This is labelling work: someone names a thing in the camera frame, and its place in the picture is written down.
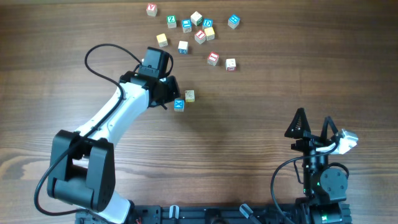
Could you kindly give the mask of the blue X letter block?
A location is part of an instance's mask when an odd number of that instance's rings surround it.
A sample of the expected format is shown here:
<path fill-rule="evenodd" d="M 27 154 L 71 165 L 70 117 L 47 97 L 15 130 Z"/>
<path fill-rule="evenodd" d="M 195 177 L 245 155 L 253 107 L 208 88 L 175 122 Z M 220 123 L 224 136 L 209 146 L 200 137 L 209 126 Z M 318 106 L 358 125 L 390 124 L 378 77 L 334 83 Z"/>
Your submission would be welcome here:
<path fill-rule="evenodd" d="M 174 100 L 174 111 L 184 112 L 185 101 L 181 99 Z"/>

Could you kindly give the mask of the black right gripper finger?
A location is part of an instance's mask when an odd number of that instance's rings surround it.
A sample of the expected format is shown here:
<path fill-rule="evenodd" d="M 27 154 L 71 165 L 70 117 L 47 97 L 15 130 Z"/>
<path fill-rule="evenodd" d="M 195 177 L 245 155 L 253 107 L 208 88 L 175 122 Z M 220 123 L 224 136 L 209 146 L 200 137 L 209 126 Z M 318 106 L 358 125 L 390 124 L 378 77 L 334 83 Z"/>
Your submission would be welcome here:
<path fill-rule="evenodd" d="M 332 118 L 330 116 L 325 117 L 325 120 L 324 120 L 324 123 L 323 123 L 323 126 L 322 126 L 321 135 L 320 135 L 320 139 L 321 140 L 327 140 L 328 139 L 327 138 L 327 136 L 328 136 L 327 135 L 328 128 L 331 129 L 331 131 L 333 133 L 332 135 L 335 135 L 336 133 L 338 133 L 338 129 L 335 126 L 335 124 L 334 124 L 334 122 L 333 122 L 333 120 L 332 120 Z"/>
<path fill-rule="evenodd" d="M 299 108 L 296 111 L 284 136 L 287 138 L 309 138 L 311 136 L 311 129 L 304 108 Z"/>

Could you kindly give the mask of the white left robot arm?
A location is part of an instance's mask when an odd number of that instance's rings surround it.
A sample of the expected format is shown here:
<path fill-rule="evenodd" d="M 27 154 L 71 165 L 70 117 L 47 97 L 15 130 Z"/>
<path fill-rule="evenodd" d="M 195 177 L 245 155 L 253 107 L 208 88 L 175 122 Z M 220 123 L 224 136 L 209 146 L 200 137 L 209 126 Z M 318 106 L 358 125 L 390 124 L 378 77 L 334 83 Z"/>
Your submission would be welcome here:
<path fill-rule="evenodd" d="M 173 76 L 123 75 L 113 96 L 90 121 L 74 132 L 55 135 L 44 174 L 48 196 L 102 222 L 137 222 L 134 203 L 115 191 L 114 148 L 140 114 L 179 97 Z"/>

